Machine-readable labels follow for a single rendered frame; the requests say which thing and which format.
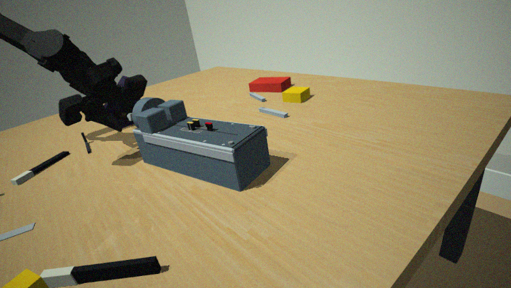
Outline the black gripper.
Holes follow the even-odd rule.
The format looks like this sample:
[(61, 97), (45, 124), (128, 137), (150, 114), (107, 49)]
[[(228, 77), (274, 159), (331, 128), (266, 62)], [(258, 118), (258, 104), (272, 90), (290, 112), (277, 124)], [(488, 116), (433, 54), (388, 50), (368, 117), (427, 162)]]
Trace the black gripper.
[(107, 83), (94, 88), (96, 91), (94, 95), (88, 94), (84, 89), (82, 79), (80, 76), (85, 76), (86, 71), (94, 67), (94, 65), (85, 66), (78, 70), (74, 80), (78, 86), (80, 93), (85, 93), (86, 96), (82, 97), (76, 94), (71, 97), (61, 99), (59, 101), (59, 117), (65, 126), (70, 126), (80, 122), (83, 112), (85, 114), (85, 121), (93, 121), (117, 131), (122, 131), (122, 127), (112, 117), (112, 115), (105, 109), (103, 103), (118, 99), (120, 101), (120, 108), (124, 112), (133, 113), (134, 100), (142, 98), (147, 80), (142, 75), (135, 75), (125, 79), (123, 87), (115, 88), (112, 83)]

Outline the red rectangular block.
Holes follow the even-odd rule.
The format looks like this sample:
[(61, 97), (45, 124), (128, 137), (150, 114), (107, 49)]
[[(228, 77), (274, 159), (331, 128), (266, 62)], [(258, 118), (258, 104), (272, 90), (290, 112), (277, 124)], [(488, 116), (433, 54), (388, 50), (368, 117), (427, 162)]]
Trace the red rectangular block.
[(283, 92), (291, 86), (290, 77), (259, 77), (249, 83), (250, 92)]

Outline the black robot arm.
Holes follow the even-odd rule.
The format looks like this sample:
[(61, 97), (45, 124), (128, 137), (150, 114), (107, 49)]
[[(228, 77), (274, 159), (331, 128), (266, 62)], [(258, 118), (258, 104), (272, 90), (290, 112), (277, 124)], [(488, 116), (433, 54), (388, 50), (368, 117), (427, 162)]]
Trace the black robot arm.
[(89, 68), (83, 78), (80, 76), (89, 95), (96, 93), (94, 88), (112, 81), (115, 83), (111, 85), (115, 88), (121, 87), (114, 80), (122, 71), (122, 66), (115, 58), (96, 65), (69, 40), (69, 36), (55, 29), (34, 32), (0, 14), (0, 39), (32, 56), (40, 66), (53, 73), (59, 72), (69, 86), (78, 92), (74, 77), (79, 69), (89, 65), (94, 67)]

